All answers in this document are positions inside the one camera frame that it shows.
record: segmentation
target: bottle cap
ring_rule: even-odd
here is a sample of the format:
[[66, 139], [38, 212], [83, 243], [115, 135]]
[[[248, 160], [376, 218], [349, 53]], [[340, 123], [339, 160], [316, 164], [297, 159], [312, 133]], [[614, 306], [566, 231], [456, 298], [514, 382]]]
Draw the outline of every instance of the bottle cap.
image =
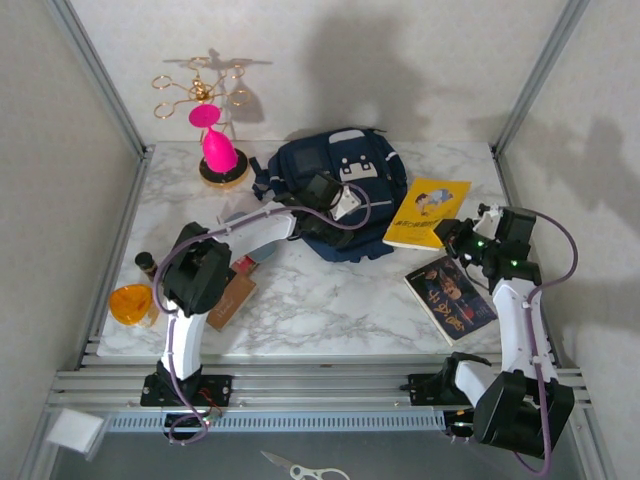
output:
[[138, 255], [136, 255], [134, 262], [143, 270], [153, 268], [156, 263], [153, 260], [153, 256], [149, 252], [140, 252]]

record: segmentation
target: navy backpack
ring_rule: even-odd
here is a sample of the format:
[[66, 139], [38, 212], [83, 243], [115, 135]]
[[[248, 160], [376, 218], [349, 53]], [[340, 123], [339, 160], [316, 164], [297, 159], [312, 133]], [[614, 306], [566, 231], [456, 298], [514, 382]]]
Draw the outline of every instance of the navy backpack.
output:
[[[371, 201], [371, 217], [355, 231], [354, 238], [343, 247], [333, 247], [310, 234], [302, 239], [323, 259], [330, 262], [359, 262], [367, 256], [376, 259], [393, 252], [382, 243], [398, 207], [407, 193], [407, 175], [402, 160], [389, 142], [370, 129], [345, 128], [294, 140], [280, 147], [263, 170], [252, 160], [256, 173], [253, 191], [259, 200], [269, 190], [276, 195], [303, 189], [318, 171], [340, 182], [361, 187]], [[340, 223], [355, 225], [365, 216], [364, 201]]]

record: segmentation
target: brown card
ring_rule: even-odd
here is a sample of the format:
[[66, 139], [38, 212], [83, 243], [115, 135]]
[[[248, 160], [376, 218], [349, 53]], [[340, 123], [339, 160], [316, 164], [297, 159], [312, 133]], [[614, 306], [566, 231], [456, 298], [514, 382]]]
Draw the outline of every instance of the brown card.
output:
[[207, 323], [221, 331], [256, 290], [256, 283], [247, 275], [238, 273], [227, 284], [222, 298], [207, 316]]

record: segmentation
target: metal frame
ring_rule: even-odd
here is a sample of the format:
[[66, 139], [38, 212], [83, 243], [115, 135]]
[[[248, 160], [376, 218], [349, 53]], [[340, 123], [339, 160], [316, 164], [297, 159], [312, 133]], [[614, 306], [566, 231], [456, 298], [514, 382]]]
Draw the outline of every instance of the metal frame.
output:
[[502, 127], [500, 135], [495, 141], [492, 151], [497, 161], [502, 159], [504, 152], [515, 137], [520, 125], [531, 109], [534, 100], [544, 85], [556, 60], [571, 37], [574, 28], [580, 21], [582, 14], [589, 5], [589, 0], [569, 0], [560, 14], [560, 18], [542, 49], [533, 70], [529, 74], [516, 103], [509, 114], [507, 122]]
[[102, 332], [104, 320], [107, 314], [109, 292], [113, 290], [118, 279], [118, 272], [120, 271], [122, 257], [124, 256], [127, 241], [129, 239], [129, 233], [131, 232], [133, 220], [136, 216], [138, 202], [140, 201], [140, 194], [142, 192], [142, 187], [144, 186], [144, 181], [147, 177], [153, 151], [153, 147], [147, 148], [147, 152], [138, 164], [136, 173], [132, 178], [127, 201], [120, 216], [120, 222], [115, 230], [113, 245], [109, 251], [109, 256], [105, 259], [103, 268], [100, 270], [102, 272], [100, 282], [91, 299], [89, 311], [87, 313], [87, 321], [85, 323], [83, 344], [79, 350], [75, 368], [79, 368], [81, 366], [84, 352], [91, 350], [92, 341], [99, 338]]
[[67, 37], [71, 48], [76, 52], [80, 62], [85, 67], [89, 79], [96, 87], [100, 97], [102, 97], [107, 110], [115, 118], [116, 124], [129, 148], [138, 158], [143, 158], [146, 148], [142, 137], [138, 133], [133, 120], [131, 120], [118, 91], [113, 86], [113, 82], [71, 2], [69, 0], [46, 0], [46, 3], [60, 30]]
[[[54, 466], [57, 448], [47, 444], [44, 438], [55, 413], [61, 408], [77, 408], [108, 415], [112, 432], [161, 429], [164, 423], [162, 419], [167, 412], [184, 411], [183, 408], [167, 410], [139, 406], [143, 378], [153, 371], [155, 359], [128, 357], [119, 361], [96, 355], [106, 295], [116, 279], [144, 183], [150, 151], [131, 121], [70, 2], [46, 2], [79, 54], [109, 111], [115, 116], [130, 148], [141, 159], [141, 165], [133, 179], [100, 291], [92, 303], [87, 341], [77, 369], [58, 372], [55, 376], [21, 471], [21, 479], [48, 478]], [[492, 146], [498, 175], [510, 204], [513, 203], [512, 193], [505, 183], [500, 160], [588, 3], [588, 0], [568, 1], [507, 123]], [[224, 429], [217, 431], [276, 431], [282, 428], [313, 431], [314, 428], [328, 428], [326, 422], [337, 422], [337, 427], [331, 425], [331, 428], [365, 428], [359, 424], [360, 421], [373, 422], [373, 427], [369, 423], [366, 428], [379, 430], [440, 427], [440, 412], [464, 407], [411, 407], [408, 393], [398, 389], [401, 384], [406, 383], [406, 376], [410, 373], [439, 371], [445, 357], [401, 355], [251, 358], [219, 355], [205, 356], [203, 362], [205, 373], [225, 373], [235, 377], [231, 404], [225, 411], [226, 420], [223, 420], [227, 423], [224, 424]], [[500, 364], [499, 355], [487, 357], [495, 365]], [[589, 420], [592, 415], [591, 401], [580, 370], [560, 369], [558, 373], [561, 383], [571, 386], [576, 396], [576, 408], [569, 427], [573, 432], [586, 478], [614, 478], [610, 462], [607, 462], [607, 456], [600, 448], [601, 443], [595, 433], [597, 427]], [[321, 422], [317, 427], [312, 423], [316, 421]]]

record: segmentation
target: book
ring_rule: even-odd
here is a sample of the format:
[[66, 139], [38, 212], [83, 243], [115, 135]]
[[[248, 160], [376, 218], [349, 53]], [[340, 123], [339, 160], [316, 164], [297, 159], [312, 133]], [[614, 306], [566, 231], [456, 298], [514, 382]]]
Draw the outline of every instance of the book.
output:
[[382, 241], [394, 247], [439, 250], [433, 229], [444, 218], [455, 218], [471, 182], [416, 178]]
[[236, 273], [230, 268], [227, 272], [227, 286], [216, 306], [207, 315], [207, 323], [219, 332], [222, 331], [255, 291], [256, 283], [248, 274]]
[[449, 256], [411, 272], [405, 282], [451, 346], [498, 318]]

